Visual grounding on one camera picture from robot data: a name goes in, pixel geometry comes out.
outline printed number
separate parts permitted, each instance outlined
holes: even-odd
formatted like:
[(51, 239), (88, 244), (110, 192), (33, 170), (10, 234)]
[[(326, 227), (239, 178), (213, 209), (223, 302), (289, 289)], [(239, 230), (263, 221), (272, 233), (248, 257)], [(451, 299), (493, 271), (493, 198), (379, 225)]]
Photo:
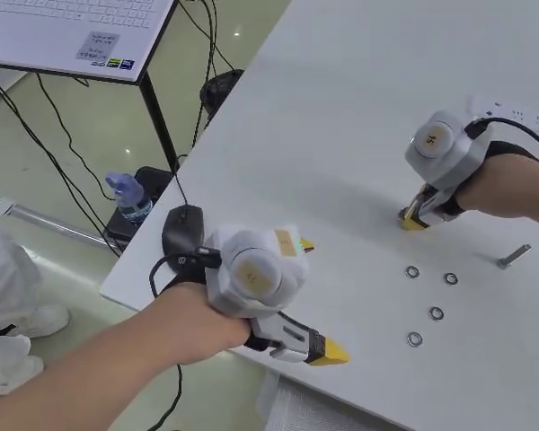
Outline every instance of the printed number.
[(250, 284), (253, 284), (255, 283), (255, 280), (257, 279), (257, 277), (255, 276), (255, 274), (252, 274), (251, 272), (248, 272), (245, 276), (245, 278), (248, 280), (248, 282)]
[(429, 146), (433, 146), (435, 144), (435, 141), (437, 141), (437, 136), (429, 135), (428, 138), (425, 140), (425, 143)]

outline metal ring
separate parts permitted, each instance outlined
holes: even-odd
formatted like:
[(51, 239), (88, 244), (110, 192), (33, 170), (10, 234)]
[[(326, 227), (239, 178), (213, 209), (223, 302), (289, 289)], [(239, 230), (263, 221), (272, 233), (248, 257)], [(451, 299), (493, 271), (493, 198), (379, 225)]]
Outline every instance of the metal ring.
[(410, 265), (405, 269), (405, 275), (409, 278), (417, 278), (420, 276), (420, 271), (417, 267), (414, 267), (413, 265)]
[(443, 276), (443, 279), (448, 283), (450, 286), (455, 286), (457, 283), (459, 283), (459, 278), (453, 273), (448, 272)]
[(433, 321), (442, 321), (445, 317), (445, 314), (443, 313), (443, 310), (441, 310), (439, 307), (431, 307), (429, 309), (429, 317)]
[(411, 347), (419, 347), (423, 344), (423, 337), (418, 332), (407, 334), (407, 342)]

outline white cloth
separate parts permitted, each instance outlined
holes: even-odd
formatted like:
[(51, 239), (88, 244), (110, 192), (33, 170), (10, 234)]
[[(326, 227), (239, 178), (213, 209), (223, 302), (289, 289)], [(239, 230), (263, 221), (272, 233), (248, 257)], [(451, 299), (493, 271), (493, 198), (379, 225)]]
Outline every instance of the white cloth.
[[(0, 229), (0, 330), (36, 310), (41, 282), (26, 251)], [(0, 337), (0, 373), (7, 374), (29, 351), (26, 337)]]
[(41, 283), (26, 251), (0, 229), (0, 330), (36, 309)]

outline hand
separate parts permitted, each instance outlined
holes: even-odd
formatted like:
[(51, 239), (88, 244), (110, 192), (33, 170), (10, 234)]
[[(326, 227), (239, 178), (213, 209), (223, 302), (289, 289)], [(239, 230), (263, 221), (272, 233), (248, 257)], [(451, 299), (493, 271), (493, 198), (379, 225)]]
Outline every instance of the hand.
[(163, 368), (192, 364), (241, 346), (251, 331), (247, 321), (211, 308), (206, 287), (196, 283), (171, 287), (133, 320), (147, 329), (142, 337)]
[(517, 154), (491, 157), (455, 198), (465, 210), (506, 218), (535, 218), (539, 207), (539, 162)]

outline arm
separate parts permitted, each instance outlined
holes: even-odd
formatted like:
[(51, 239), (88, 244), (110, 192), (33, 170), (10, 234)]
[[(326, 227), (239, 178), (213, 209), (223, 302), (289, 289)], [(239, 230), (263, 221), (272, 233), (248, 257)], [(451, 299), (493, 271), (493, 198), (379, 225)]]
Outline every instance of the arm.
[(205, 288), (169, 289), (0, 400), (0, 431), (101, 431), (165, 369), (242, 345), (248, 324), (208, 306)]
[(539, 162), (516, 154), (491, 157), (455, 198), (466, 210), (539, 223)]

